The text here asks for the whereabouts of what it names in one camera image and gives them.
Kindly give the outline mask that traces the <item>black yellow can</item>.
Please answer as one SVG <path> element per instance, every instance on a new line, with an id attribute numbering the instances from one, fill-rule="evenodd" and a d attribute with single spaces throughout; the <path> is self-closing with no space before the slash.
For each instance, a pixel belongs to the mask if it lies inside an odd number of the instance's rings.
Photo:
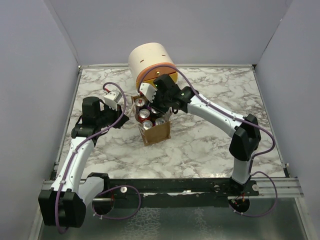
<path id="1" fill-rule="evenodd" d="M 150 113 L 152 114 L 152 116 L 155 116 L 157 118 L 161 116 L 161 113 L 154 108 L 151 108 Z"/>

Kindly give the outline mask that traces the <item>silver blue energy drink can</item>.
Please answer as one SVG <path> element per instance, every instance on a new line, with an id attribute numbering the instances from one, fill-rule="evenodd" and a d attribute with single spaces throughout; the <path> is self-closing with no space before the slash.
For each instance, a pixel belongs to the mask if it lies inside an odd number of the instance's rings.
<path id="1" fill-rule="evenodd" d="M 146 100 L 144 98 L 137 98 L 135 100 L 135 105 L 139 108 L 143 108 L 146 105 Z"/>

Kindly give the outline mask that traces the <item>red cola can front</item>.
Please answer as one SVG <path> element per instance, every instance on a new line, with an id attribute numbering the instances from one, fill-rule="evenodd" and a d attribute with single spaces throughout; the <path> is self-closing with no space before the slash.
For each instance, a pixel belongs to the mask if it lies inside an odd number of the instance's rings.
<path id="1" fill-rule="evenodd" d="M 142 123 L 144 121 L 150 120 L 151 113 L 148 109 L 144 108 L 138 112 L 137 116 L 138 116 L 138 121 Z"/>

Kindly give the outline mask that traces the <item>red cola can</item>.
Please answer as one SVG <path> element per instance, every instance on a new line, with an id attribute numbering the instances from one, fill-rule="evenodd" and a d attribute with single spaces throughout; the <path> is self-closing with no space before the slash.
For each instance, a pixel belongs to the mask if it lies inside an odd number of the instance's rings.
<path id="1" fill-rule="evenodd" d="M 150 120 L 151 113 L 148 109 L 144 108 L 138 112 L 137 116 L 138 116 L 138 121 L 142 123 L 144 121 Z"/>
<path id="2" fill-rule="evenodd" d="M 141 125 L 143 130 L 149 130 L 154 126 L 151 120 L 145 120 L 141 123 Z"/>

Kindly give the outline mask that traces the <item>brown canvas bag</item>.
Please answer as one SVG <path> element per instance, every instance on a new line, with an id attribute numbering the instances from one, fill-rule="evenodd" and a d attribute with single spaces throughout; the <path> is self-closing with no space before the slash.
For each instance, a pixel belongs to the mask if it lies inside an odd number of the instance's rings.
<path id="1" fill-rule="evenodd" d="M 135 104 L 135 100 L 138 98 L 144 98 L 146 101 L 146 104 L 144 107 L 137 107 Z M 138 112 L 141 109 L 147 109 L 146 105 L 150 106 L 150 102 L 143 96 L 131 96 L 131 109 L 130 111 L 127 113 L 128 116 L 130 116 L 131 114 L 133 114 L 134 119 L 136 121 L 136 123 L 134 123 L 132 126 L 135 127 L 137 126 L 140 132 L 140 135 L 142 137 L 142 141 L 143 144 L 145 146 L 150 146 L 150 145 L 154 145 L 157 143 L 160 143 L 162 141 L 168 140 L 171 138 L 171 122 L 170 122 L 170 118 L 172 116 L 172 111 L 169 109 L 166 113 L 161 113 L 160 117 L 156 117 L 156 116 L 152 116 L 152 114 L 150 113 L 150 121 L 153 122 L 153 127 L 151 129 L 148 130 L 143 130 L 142 128 L 142 123 L 139 122 L 138 120 Z M 155 125 L 155 120 L 157 118 L 164 118 L 165 119 L 165 124 L 161 124 L 161 125 Z"/>

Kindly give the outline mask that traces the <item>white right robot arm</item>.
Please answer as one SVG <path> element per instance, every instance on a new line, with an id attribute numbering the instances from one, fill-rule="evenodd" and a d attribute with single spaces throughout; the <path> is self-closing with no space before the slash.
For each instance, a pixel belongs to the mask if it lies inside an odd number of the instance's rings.
<path id="1" fill-rule="evenodd" d="M 198 91 L 193 92 L 189 86 L 180 89 L 168 74 L 159 76 L 153 84 L 152 107 L 162 112 L 172 108 L 198 116 L 231 137 L 229 152 L 234 161 L 229 189 L 236 196 L 246 192 L 251 178 L 252 156 L 261 140 L 260 130 L 255 127 L 257 118 L 252 114 L 244 117 L 231 113 L 220 106 L 214 109 L 200 99 L 204 98 L 203 95 L 197 96 Z"/>

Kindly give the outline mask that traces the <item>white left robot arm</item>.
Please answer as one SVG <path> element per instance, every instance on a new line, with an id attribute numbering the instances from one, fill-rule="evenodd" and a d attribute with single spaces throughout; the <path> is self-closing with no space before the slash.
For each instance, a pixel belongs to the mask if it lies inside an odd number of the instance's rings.
<path id="1" fill-rule="evenodd" d="M 95 96 L 83 99 L 82 114 L 71 131 L 69 152 L 60 173 L 50 188 L 41 190 L 38 196 L 46 226 L 55 226 L 61 233 L 81 227 L 95 195 L 103 198 L 110 193 L 110 184 L 100 176 L 90 176 L 83 184 L 80 181 L 98 138 L 110 128 L 121 128 L 129 120 L 119 100 L 115 93 L 107 94 L 104 99 Z"/>

